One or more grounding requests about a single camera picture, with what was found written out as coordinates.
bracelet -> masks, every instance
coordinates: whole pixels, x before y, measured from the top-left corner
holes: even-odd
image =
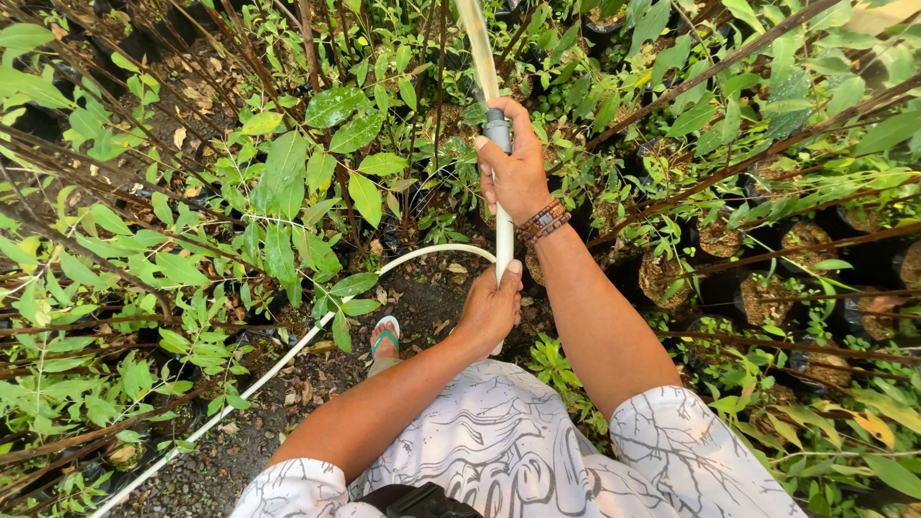
[[[550,205],[541,209],[533,218],[519,227],[521,237],[526,246],[534,246],[540,238],[550,235],[556,229],[562,227],[572,215],[565,211],[563,204],[559,199],[554,199]]]

green flip-flop strap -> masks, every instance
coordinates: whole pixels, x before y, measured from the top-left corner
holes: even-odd
[[[389,338],[393,342],[393,345],[397,348],[397,352],[400,352],[400,342],[398,341],[398,338],[396,337],[396,335],[391,333],[390,329],[384,329],[380,333],[380,336],[378,336],[378,339],[374,341],[374,345],[371,346],[371,356],[372,357],[374,356],[374,351],[378,350],[380,341],[383,340],[384,338]]]

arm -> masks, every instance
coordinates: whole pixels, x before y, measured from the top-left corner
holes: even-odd
[[[512,120],[515,142],[507,157],[489,139],[477,137],[482,190],[490,211],[495,213],[499,201],[521,225],[552,200],[541,143],[521,105],[499,98],[490,107],[503,109]],[[668,353],[572,227],[564,225],[535,246],[566,357],[604,417],[610,419],[622,402],[648,389],[681,386]]]
[[[512,261],[496,288],[490,266],[473,281],[454,332],[439,344],[368,378],[307,416],[266,467],[308,458],[355,480],[455,376],[489,355],[519,319],[521,262]]]

foot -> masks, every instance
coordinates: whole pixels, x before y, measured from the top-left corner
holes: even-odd
[[[384,329],[387,329],[398,339],[400,335],[397,334],[396,327],[393,326],[393,322],[386,322],[374,328],[374,331],[371,332],[371,346],[374,347],[374,343],[378,341],[378,336],[384,332]],[[393,340],[389,336],[384,336],[384,339],[380,341],[378,348],[374,351],[373,359],[378,358],[396,358],[400,357],[400,352],[397,351],[397,344],[393,343]]]

man's right hand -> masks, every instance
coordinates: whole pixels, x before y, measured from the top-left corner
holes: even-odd
[[[508,156],[492,140],[476,137],[476,154],[482,168],[480,191],[490,213],[495,214],[498,201],[515,225],[521,226],[553,201],[547,190],[541,141],[530,125],[528,111],[517,102],[500,97],[486,106],[500,108],[512,120],[515,140],[512,155]]]

